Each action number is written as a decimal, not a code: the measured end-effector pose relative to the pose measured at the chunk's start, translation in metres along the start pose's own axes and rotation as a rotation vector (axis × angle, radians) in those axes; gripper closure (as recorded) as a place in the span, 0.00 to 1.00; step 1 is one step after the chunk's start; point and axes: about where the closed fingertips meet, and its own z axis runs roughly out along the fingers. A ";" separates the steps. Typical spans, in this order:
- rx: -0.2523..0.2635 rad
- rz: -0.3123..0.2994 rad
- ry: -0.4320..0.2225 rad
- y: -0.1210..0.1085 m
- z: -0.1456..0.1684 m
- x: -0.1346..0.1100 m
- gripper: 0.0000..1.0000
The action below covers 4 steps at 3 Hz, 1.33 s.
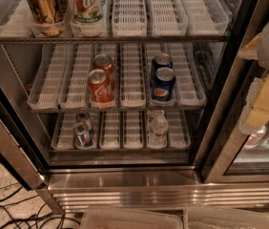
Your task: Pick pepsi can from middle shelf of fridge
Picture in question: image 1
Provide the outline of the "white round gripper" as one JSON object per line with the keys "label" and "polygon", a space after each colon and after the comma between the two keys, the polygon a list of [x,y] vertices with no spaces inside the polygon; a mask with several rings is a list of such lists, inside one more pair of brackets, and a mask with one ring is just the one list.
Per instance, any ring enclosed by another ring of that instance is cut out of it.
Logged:
{"label": "white round gripper", "polygon": [[[244,60],[258,60],[259,65],[269,71],[269,22],[261,34],[257,34],[247,45],[240,49],[238,57]],[[246,104],[242,109],[239,129],[250,135],[269,121],[269,73],[251,83]]]}

